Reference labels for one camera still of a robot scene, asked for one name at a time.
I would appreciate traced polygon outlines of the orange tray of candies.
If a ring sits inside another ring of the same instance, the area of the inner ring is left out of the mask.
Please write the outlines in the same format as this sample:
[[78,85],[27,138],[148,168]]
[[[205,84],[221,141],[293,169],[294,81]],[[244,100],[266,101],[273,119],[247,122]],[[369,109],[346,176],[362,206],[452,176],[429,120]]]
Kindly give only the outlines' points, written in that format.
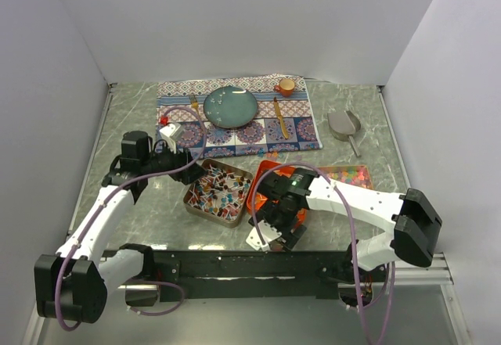
[[307,209],[305,201],[294,193],[289,194],[289,187],[292,186],[290,178],[294,176],[299,181],[302,180],[300,175],[294,173],[296,170],[294,166],[279,167],[278,163],[270,160],[260,163],[255,181],[250,187],[250,190],[254,190],[255,186],[258,187],[255,190],[255,198],[250,192],[246,201],[248,214],[251,214],[252,210],[256,212],[266,200],[271,200],[277,201],[282,210],[305,209],[305,219]]

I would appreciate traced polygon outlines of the brown tin of lollipops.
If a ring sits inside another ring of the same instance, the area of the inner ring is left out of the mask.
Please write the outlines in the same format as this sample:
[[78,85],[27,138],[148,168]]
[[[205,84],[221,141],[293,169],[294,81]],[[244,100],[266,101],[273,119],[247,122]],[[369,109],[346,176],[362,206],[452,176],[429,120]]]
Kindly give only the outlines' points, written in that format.
[[253,174],[212,159],[204,160],[202,167],[207,173],[186,190],[185,209],[225,228],[235,228],[247,211]]

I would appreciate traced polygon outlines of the gold tin of star candies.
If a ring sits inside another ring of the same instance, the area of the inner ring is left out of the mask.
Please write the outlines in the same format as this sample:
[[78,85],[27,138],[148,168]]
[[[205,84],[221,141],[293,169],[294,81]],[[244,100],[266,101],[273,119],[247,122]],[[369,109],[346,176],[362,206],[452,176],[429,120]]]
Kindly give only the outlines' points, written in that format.
[[319,168],[336,181],[355,185],[364,189],[372,189],[373,183],[366,165],[334,165]]

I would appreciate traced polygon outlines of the silver metal scoop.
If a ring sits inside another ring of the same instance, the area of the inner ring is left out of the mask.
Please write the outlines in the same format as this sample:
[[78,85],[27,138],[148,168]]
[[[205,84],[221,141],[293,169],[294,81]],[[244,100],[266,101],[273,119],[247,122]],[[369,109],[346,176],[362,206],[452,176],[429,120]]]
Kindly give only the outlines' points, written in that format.
[[333,136],[342,142],[348,142],[356,157],[361,153],[354,135],[361,129],[361,123],[350,110],[338,110],[327,114],[328,125]]

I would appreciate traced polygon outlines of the clear plastic jar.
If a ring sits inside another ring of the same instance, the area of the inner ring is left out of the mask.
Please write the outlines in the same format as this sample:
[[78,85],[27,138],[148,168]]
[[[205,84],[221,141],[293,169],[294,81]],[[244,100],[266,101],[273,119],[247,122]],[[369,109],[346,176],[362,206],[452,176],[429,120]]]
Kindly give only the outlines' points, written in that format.
[[270,250],[272,252],[286,252],[287,248],[280,242],[272,241],[269,244]]

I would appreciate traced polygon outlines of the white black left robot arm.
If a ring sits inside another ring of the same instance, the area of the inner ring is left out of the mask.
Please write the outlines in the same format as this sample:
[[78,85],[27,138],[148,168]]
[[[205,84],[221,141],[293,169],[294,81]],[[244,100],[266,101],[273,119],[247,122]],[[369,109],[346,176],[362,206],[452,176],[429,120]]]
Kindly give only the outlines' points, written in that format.
[[82,323],[96,322],[108,296],[127,281],[158,284],[160,272],[149,246],[125,244],[106,262],[101,257],[151,178],[167,175],[190,185],[205,175],[188,149],[178,149],[183,132],[180,124],[164,126],[157,142],[144,131],[123,135],[121,152],[104,176],[91,210],[53,255],[42,254],[34,265],[39,316],[54,318],[70,332]]

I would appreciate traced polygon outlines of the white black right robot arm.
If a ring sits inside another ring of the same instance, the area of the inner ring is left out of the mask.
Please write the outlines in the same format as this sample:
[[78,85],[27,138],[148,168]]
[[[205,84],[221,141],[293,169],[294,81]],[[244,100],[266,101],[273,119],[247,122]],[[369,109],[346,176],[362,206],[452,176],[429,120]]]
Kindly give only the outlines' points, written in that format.
[[380,229],[370,239],[358,240],[351,256],[343,262],[343,273],[360,281],[375,268],[394,261],[428,268],[434,259],[442,219],[426,195],[409,188],[404,193],[380,192],[329,178],[317,167],[296,167],[290,175],[278,174],[273,167],[258,179],[249,196],[265,196],[266,201],[251,211],[252,230],[246,242],[254,250],[268,251],[281,241],[294,246],[294,233],[301,229],[300,210],[342,214],[351,223],[361,221]]

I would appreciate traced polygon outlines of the gold fork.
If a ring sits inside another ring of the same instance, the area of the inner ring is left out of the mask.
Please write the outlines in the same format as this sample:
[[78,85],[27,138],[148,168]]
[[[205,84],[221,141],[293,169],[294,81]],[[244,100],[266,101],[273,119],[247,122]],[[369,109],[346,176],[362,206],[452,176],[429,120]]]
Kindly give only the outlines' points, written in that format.
[[[191,106],[192,110],[195,111],[195,113],[197,114],[197,116],[199,116],[199,118],[203,121],[204,126],[202,128],[203,128],[204,134],[207,135],[207,133],[208,133],[207,129],[210,126],[210,122],[206,119],[206,117],[205,117],[205,115],[203,113],[203,110],[201,110],[201,108],[199,107],[199,103],[197,101],[196,96],[195,95],[189,95],[189,101],[191,103],[190,106]],[[200,125],[197,123],[197,118],[195,120],[187,122],[186,126],[197,126],[197,127],[200,127]]]

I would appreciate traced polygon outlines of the teal ceramic plate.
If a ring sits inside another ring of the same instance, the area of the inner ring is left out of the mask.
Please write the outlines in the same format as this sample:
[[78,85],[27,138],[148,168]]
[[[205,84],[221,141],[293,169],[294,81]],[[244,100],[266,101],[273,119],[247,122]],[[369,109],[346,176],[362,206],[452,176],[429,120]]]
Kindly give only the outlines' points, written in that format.
[[240,128],[251,122],[258,112],[258,101],[246,89],[225,86],[212,91],[204,100],[204,116],[214,126]]

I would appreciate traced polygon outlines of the patterned cloth placemat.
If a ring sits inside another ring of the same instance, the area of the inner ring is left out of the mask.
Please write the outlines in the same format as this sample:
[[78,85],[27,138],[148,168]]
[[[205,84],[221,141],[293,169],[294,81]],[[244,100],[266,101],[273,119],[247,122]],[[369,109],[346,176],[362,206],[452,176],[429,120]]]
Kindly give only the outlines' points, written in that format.
[[[282,78],[292,79],[296,87],[290,97],[283,97],[273,91]],[[258,112],[248,124],[233,129],[214,126],[210,122],[207,135],[203,121],[191,108],[189,95],[195,95],[204,112],[206,97],[215,89],[234,86],[254,94],[258,101]],[[287,126],[289,138],[283,137],[273,106],[277,98],[279,108]],[[184,134],[177,147],[190,149],[194,156],[203,154],[206,158],[265,155],[285,152],[302,152],[323,147],[313,116],[305,79],[301,76],[269,74],[256,77],[234,77],[225,79],[165,81],[157,86],[157,127],[160,117],[181,124]],[[197,126],[186,126],[197,118]]]

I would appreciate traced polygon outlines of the gold knife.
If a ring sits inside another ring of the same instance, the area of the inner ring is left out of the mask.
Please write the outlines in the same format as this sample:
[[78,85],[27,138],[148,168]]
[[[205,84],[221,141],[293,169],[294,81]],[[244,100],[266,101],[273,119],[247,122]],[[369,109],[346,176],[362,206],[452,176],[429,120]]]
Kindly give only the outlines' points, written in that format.
[[283,137],[285,139],[288,139],[289,138],[289,133],[288,133],[288,130],[287,130],[287,126],[286,126],[286,124],[284,122],[283,115],[282,115],[281,110],[279,108],[279,102],[278,102],[278,100],[277,100],[276,97],[273,99],[273,106],[274,106],[274,110],[275,110],[275,113],[276,113],[276,117],[277,117],[277,119],[279,121],[279,125],[280,125],[280,128],[281,128]]

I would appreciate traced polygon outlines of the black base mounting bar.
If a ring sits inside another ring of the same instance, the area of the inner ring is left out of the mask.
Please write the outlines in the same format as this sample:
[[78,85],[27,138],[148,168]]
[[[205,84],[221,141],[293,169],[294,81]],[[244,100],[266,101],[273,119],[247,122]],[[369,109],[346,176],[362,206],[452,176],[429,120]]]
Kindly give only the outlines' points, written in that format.
[[146,267],[129,282],[154,285],[161,302],[184,299],[313,296],[338,299],[355,282],[351,253],[147,250]]

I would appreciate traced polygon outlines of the orange coffee cup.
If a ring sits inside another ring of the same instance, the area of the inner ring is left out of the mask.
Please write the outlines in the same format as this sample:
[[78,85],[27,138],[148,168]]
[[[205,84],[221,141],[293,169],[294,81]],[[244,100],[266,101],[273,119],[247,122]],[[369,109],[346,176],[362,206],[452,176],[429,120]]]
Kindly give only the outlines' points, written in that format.
[[281,94],[283,97],[290,97],[294,93],[295,82],[289,78],[282,78],[273,88],[273,91]]

